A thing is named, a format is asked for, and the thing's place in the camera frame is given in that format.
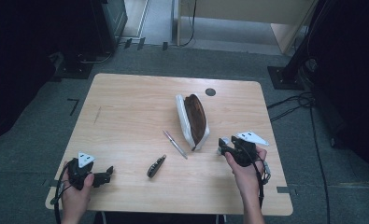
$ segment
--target gray carpet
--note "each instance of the gray carpet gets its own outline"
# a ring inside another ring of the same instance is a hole
[[[49,191],[46,185],[55,175],[95,74],[258,81],[270,105],[301,93],[274,90],[268,76],[268,65],[284,66],[289,60],[284,56],[202,49],[120,47],[111,59],[96,64],[87,80],[46,83],[15,126],[0,137],[0,223],[54,223],[53,211],[44,205]],[[67,99],[79,100],[74,113],[75,101]],[[270,117],[294,106],[297,103],[290,102],[272,108]],[[369,223],[368,165],[348,149],[331,148],[317,108],[313,114],[331,223]],[[288,217],[266,217],[266,221],[327,223],[327,201],[309,109],[300,108],[272,124],[294,212]],[[94,212],[88,212],[82,223],[92,223],[93,216]],[[228,216],[228,223],[242,223],[242,217]]]

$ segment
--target pen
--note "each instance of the pen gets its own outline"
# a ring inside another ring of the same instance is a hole
[[[178,146],[178,144],[175,142],[175,139],[169,134],[167,131],[163,131],[164,135],[169,139],[169,141],[172,143],[172,145],[177,149],[177,151],[187,160],[187,154],[181,149],[181,147]]]

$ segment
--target wooden table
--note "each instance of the wooden table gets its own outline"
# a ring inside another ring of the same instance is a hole
[[[207,96],[213,88],[216,95]],[[192,152],[182,134],[177,94],[198,93],[210,129],[203,148]],[[172,134],[185,149],[185,160],[163,135]],[[82,151],[96,160],[92,171],[113,165],[111,182],[93,189],[90,210],[151,213],[243,214],[232,170],[217,155],[219,137],[252,130],[270,143],[267,161],[272,177],[264,186],[265,215],[292,213],[277,144],[268,118],[263,91],[257,82],[184,77],[96,75],[61,165]],[[146,173],[162,155],[166,160],[153,178]],[[52,209],[50,189],[46,206]]]
[[[195,0],[178,0],[178,45],[181,17],[193,16],[194,3]],[[195,17],[271,23],[280,50],[288,53],[299,31],[310,23],[317,3],[318,0],[198,0]]]

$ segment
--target tabletop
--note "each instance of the tabletop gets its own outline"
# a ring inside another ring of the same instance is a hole
[[[208,96],[207,89],[216,94]],[[181,131],[176,95],[197,93],[206,113],[210,136],[202,149],[191,151]],[[163,135],[167,130],[188,155],[185,160]],[[88,209],[189,214],[243,214],[234,175],[218,140],[253,131],[269,142],[266,160],[272,177],[264,186],[263,214],[292,213],[287,187],[261,85],[186,77],[150,77],[121,74],[95,76],[67,145],[64,161],[79,152],[95,157],[92,171],[114,166],[110,183],[92,190]],[[149,167],[166,159],[153,178]],[[46,206],[52,209],[50,189]]]

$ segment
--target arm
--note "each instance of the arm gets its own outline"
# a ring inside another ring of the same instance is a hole
[[[266,150],[257,147],[257,152],[262,160],[265,160]],[[229,153],[225,153],[225,159],[233,169],[236,185],[239,188],[244,207],[244,223],[264,223],[263,213],[259,202],[259,183],[256,171],[253,165],[242,167],[238,165],[234,157]],[[256,161],[256,165],[260,173],[263,173],[263,162]]]
[[[91,189],[94,180],[94,175],[89,174],[84,181],[84,187],[82,190],[77,190],[74,187],[70,187],[68,183],[67,170],[64,173],[64,191],[62,204],[63,204],[63,224],[78,224],[81,217],[84,215],[88,203],[91,200]]]

